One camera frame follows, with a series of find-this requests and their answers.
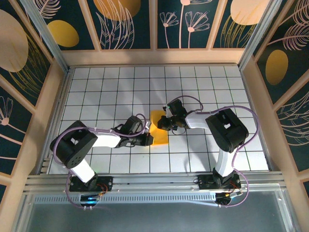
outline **robotic arm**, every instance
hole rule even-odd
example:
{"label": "robotic arm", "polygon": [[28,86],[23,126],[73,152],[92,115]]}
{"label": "robotic arm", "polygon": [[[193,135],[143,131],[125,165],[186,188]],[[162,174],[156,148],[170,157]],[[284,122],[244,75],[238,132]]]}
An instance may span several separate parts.
{"label": "robotic arm", "polygon": [[234,112],[231,109],[221,110],[214,115],[199,110],[187,112],[179,99],[171,101],[163,109],[166,116],[162,116],[158,121],[159,129],[176,131],[177,128],[203,128],[211,131],[220,148],[213,176],[217,177],[219,186],[229,180],[234,174],[231,164],[236,148],[244,144],[249,135],[247,128]]}
{"label": "robotic arm", "polygon": [[[166,115],[158,121],[159,129],[166,131],[178,128],[209,129],[220,148],[219,158],[212,174],[198,175],[199,188],[230,189],[231,181],[237,187],[241,187],[239,176],[232,167],[232,158],[236,148],[244,144],[249,133],[233,111],[223,109],[215,114],[199,112],[201,110],[187,112],[179,99],[171,101],[163,109]],[[150,122],[145,123],[141,131],[142,120],[131,116],[125,124],[102,132],[100,129],[87,128],[81,121],[76,121],[60,135],[61,139],[59,136],[52,141],[50,148],[54,150],[56,146],[56,157],[78,177],[71,181],[74,181],[74,186],[80,186],[77,188],[79,191],[96,191],[98,175],[84,159],[88,151],[97,146],[111,148],[149,146],[153,143],[153,137],[144,130],[149,128]]]}

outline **yellow circle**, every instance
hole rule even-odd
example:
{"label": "yellow circle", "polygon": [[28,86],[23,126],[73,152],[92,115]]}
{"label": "yellow circle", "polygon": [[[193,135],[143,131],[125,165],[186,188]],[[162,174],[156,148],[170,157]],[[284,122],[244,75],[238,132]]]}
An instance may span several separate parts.
{"label": "yellow circle", "polygon": [[78,33],[69,23],[62,20],[55,20],[47,26],[57,44],[64,47],[74,47],[78,44]]}
{"label": "yellow circle", "polygon": [[0,10],[0,67],[18,72],[28,59],[28,40],[23,27],[9,13]]}
{"label": "yellow circle", "polygon": [[266,79],[275,86],[279,84],[284,78],[288,70],[289,59],[285,52],[281,50],[273,51],[266,62]]}
{"label": "yellow circle", "polygon": [[231,4],[231,17],[240,25],[257,24],[269,0],[233,0]]}
{"label": "yellow circle", "polygon": [[119,21],[121,15],[118,2],[120,2],[123,8],[128,9],[131,17],[134,17],[140,10],[140,0],[94,0],[93,2],[102,15],[117,21]]}

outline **yellow sponge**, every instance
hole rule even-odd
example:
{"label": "yellow sponge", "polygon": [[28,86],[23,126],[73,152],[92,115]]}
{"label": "yellow sponge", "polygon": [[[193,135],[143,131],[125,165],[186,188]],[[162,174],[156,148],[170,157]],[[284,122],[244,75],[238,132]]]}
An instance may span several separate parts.
{"label": "yellow sponge", "polygon": [[163,110],[152,110],[150,112],[150,121],[151,126],[149,132],[151,136],[154,138],[154,142],[152,145],[166,145],[169,144],[168,132],[166,130],[159,129],[158,121],[161,119],[161,116],[165,115],[165,111]]}

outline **black motor housing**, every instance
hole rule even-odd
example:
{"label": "black motor housing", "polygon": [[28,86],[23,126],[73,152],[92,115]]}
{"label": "black motor housing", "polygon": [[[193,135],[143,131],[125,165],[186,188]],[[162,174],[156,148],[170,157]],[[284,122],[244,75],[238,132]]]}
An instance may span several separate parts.
{"label": "black motor housing", "polygon": [[221,110],[206,119],[217,145],[231,153],[244,144],[249,132],[231,109]]}

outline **white grid mat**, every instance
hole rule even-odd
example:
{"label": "white grid mat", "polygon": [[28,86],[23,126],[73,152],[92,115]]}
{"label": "white grid mat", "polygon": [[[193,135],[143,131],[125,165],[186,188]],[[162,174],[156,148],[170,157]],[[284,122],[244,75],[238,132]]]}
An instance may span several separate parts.
{"label": "white grid mat", "polygon": [[[180,95],[200,99],[204,111],[228,105],[250,107],[237,66],[77,68],[59,133],[75,120],[109,129],[132,114],[142,113],[149,118],[151,110],[162,110]],[[199,108],[193,99],[181,101],[187,111]],[[235,111],[250,138],[256,130],[252,115],[242,109]],[[218,152],[209,130],[190,129],[183,135],[169,133],[168,145],[92,148],[86,160],[97,173],[202,172],[214,168]],[[239,153],[235,167],[242,171],[268,170],[259,138]],[[52,161],[48,173],[66,171]]]}

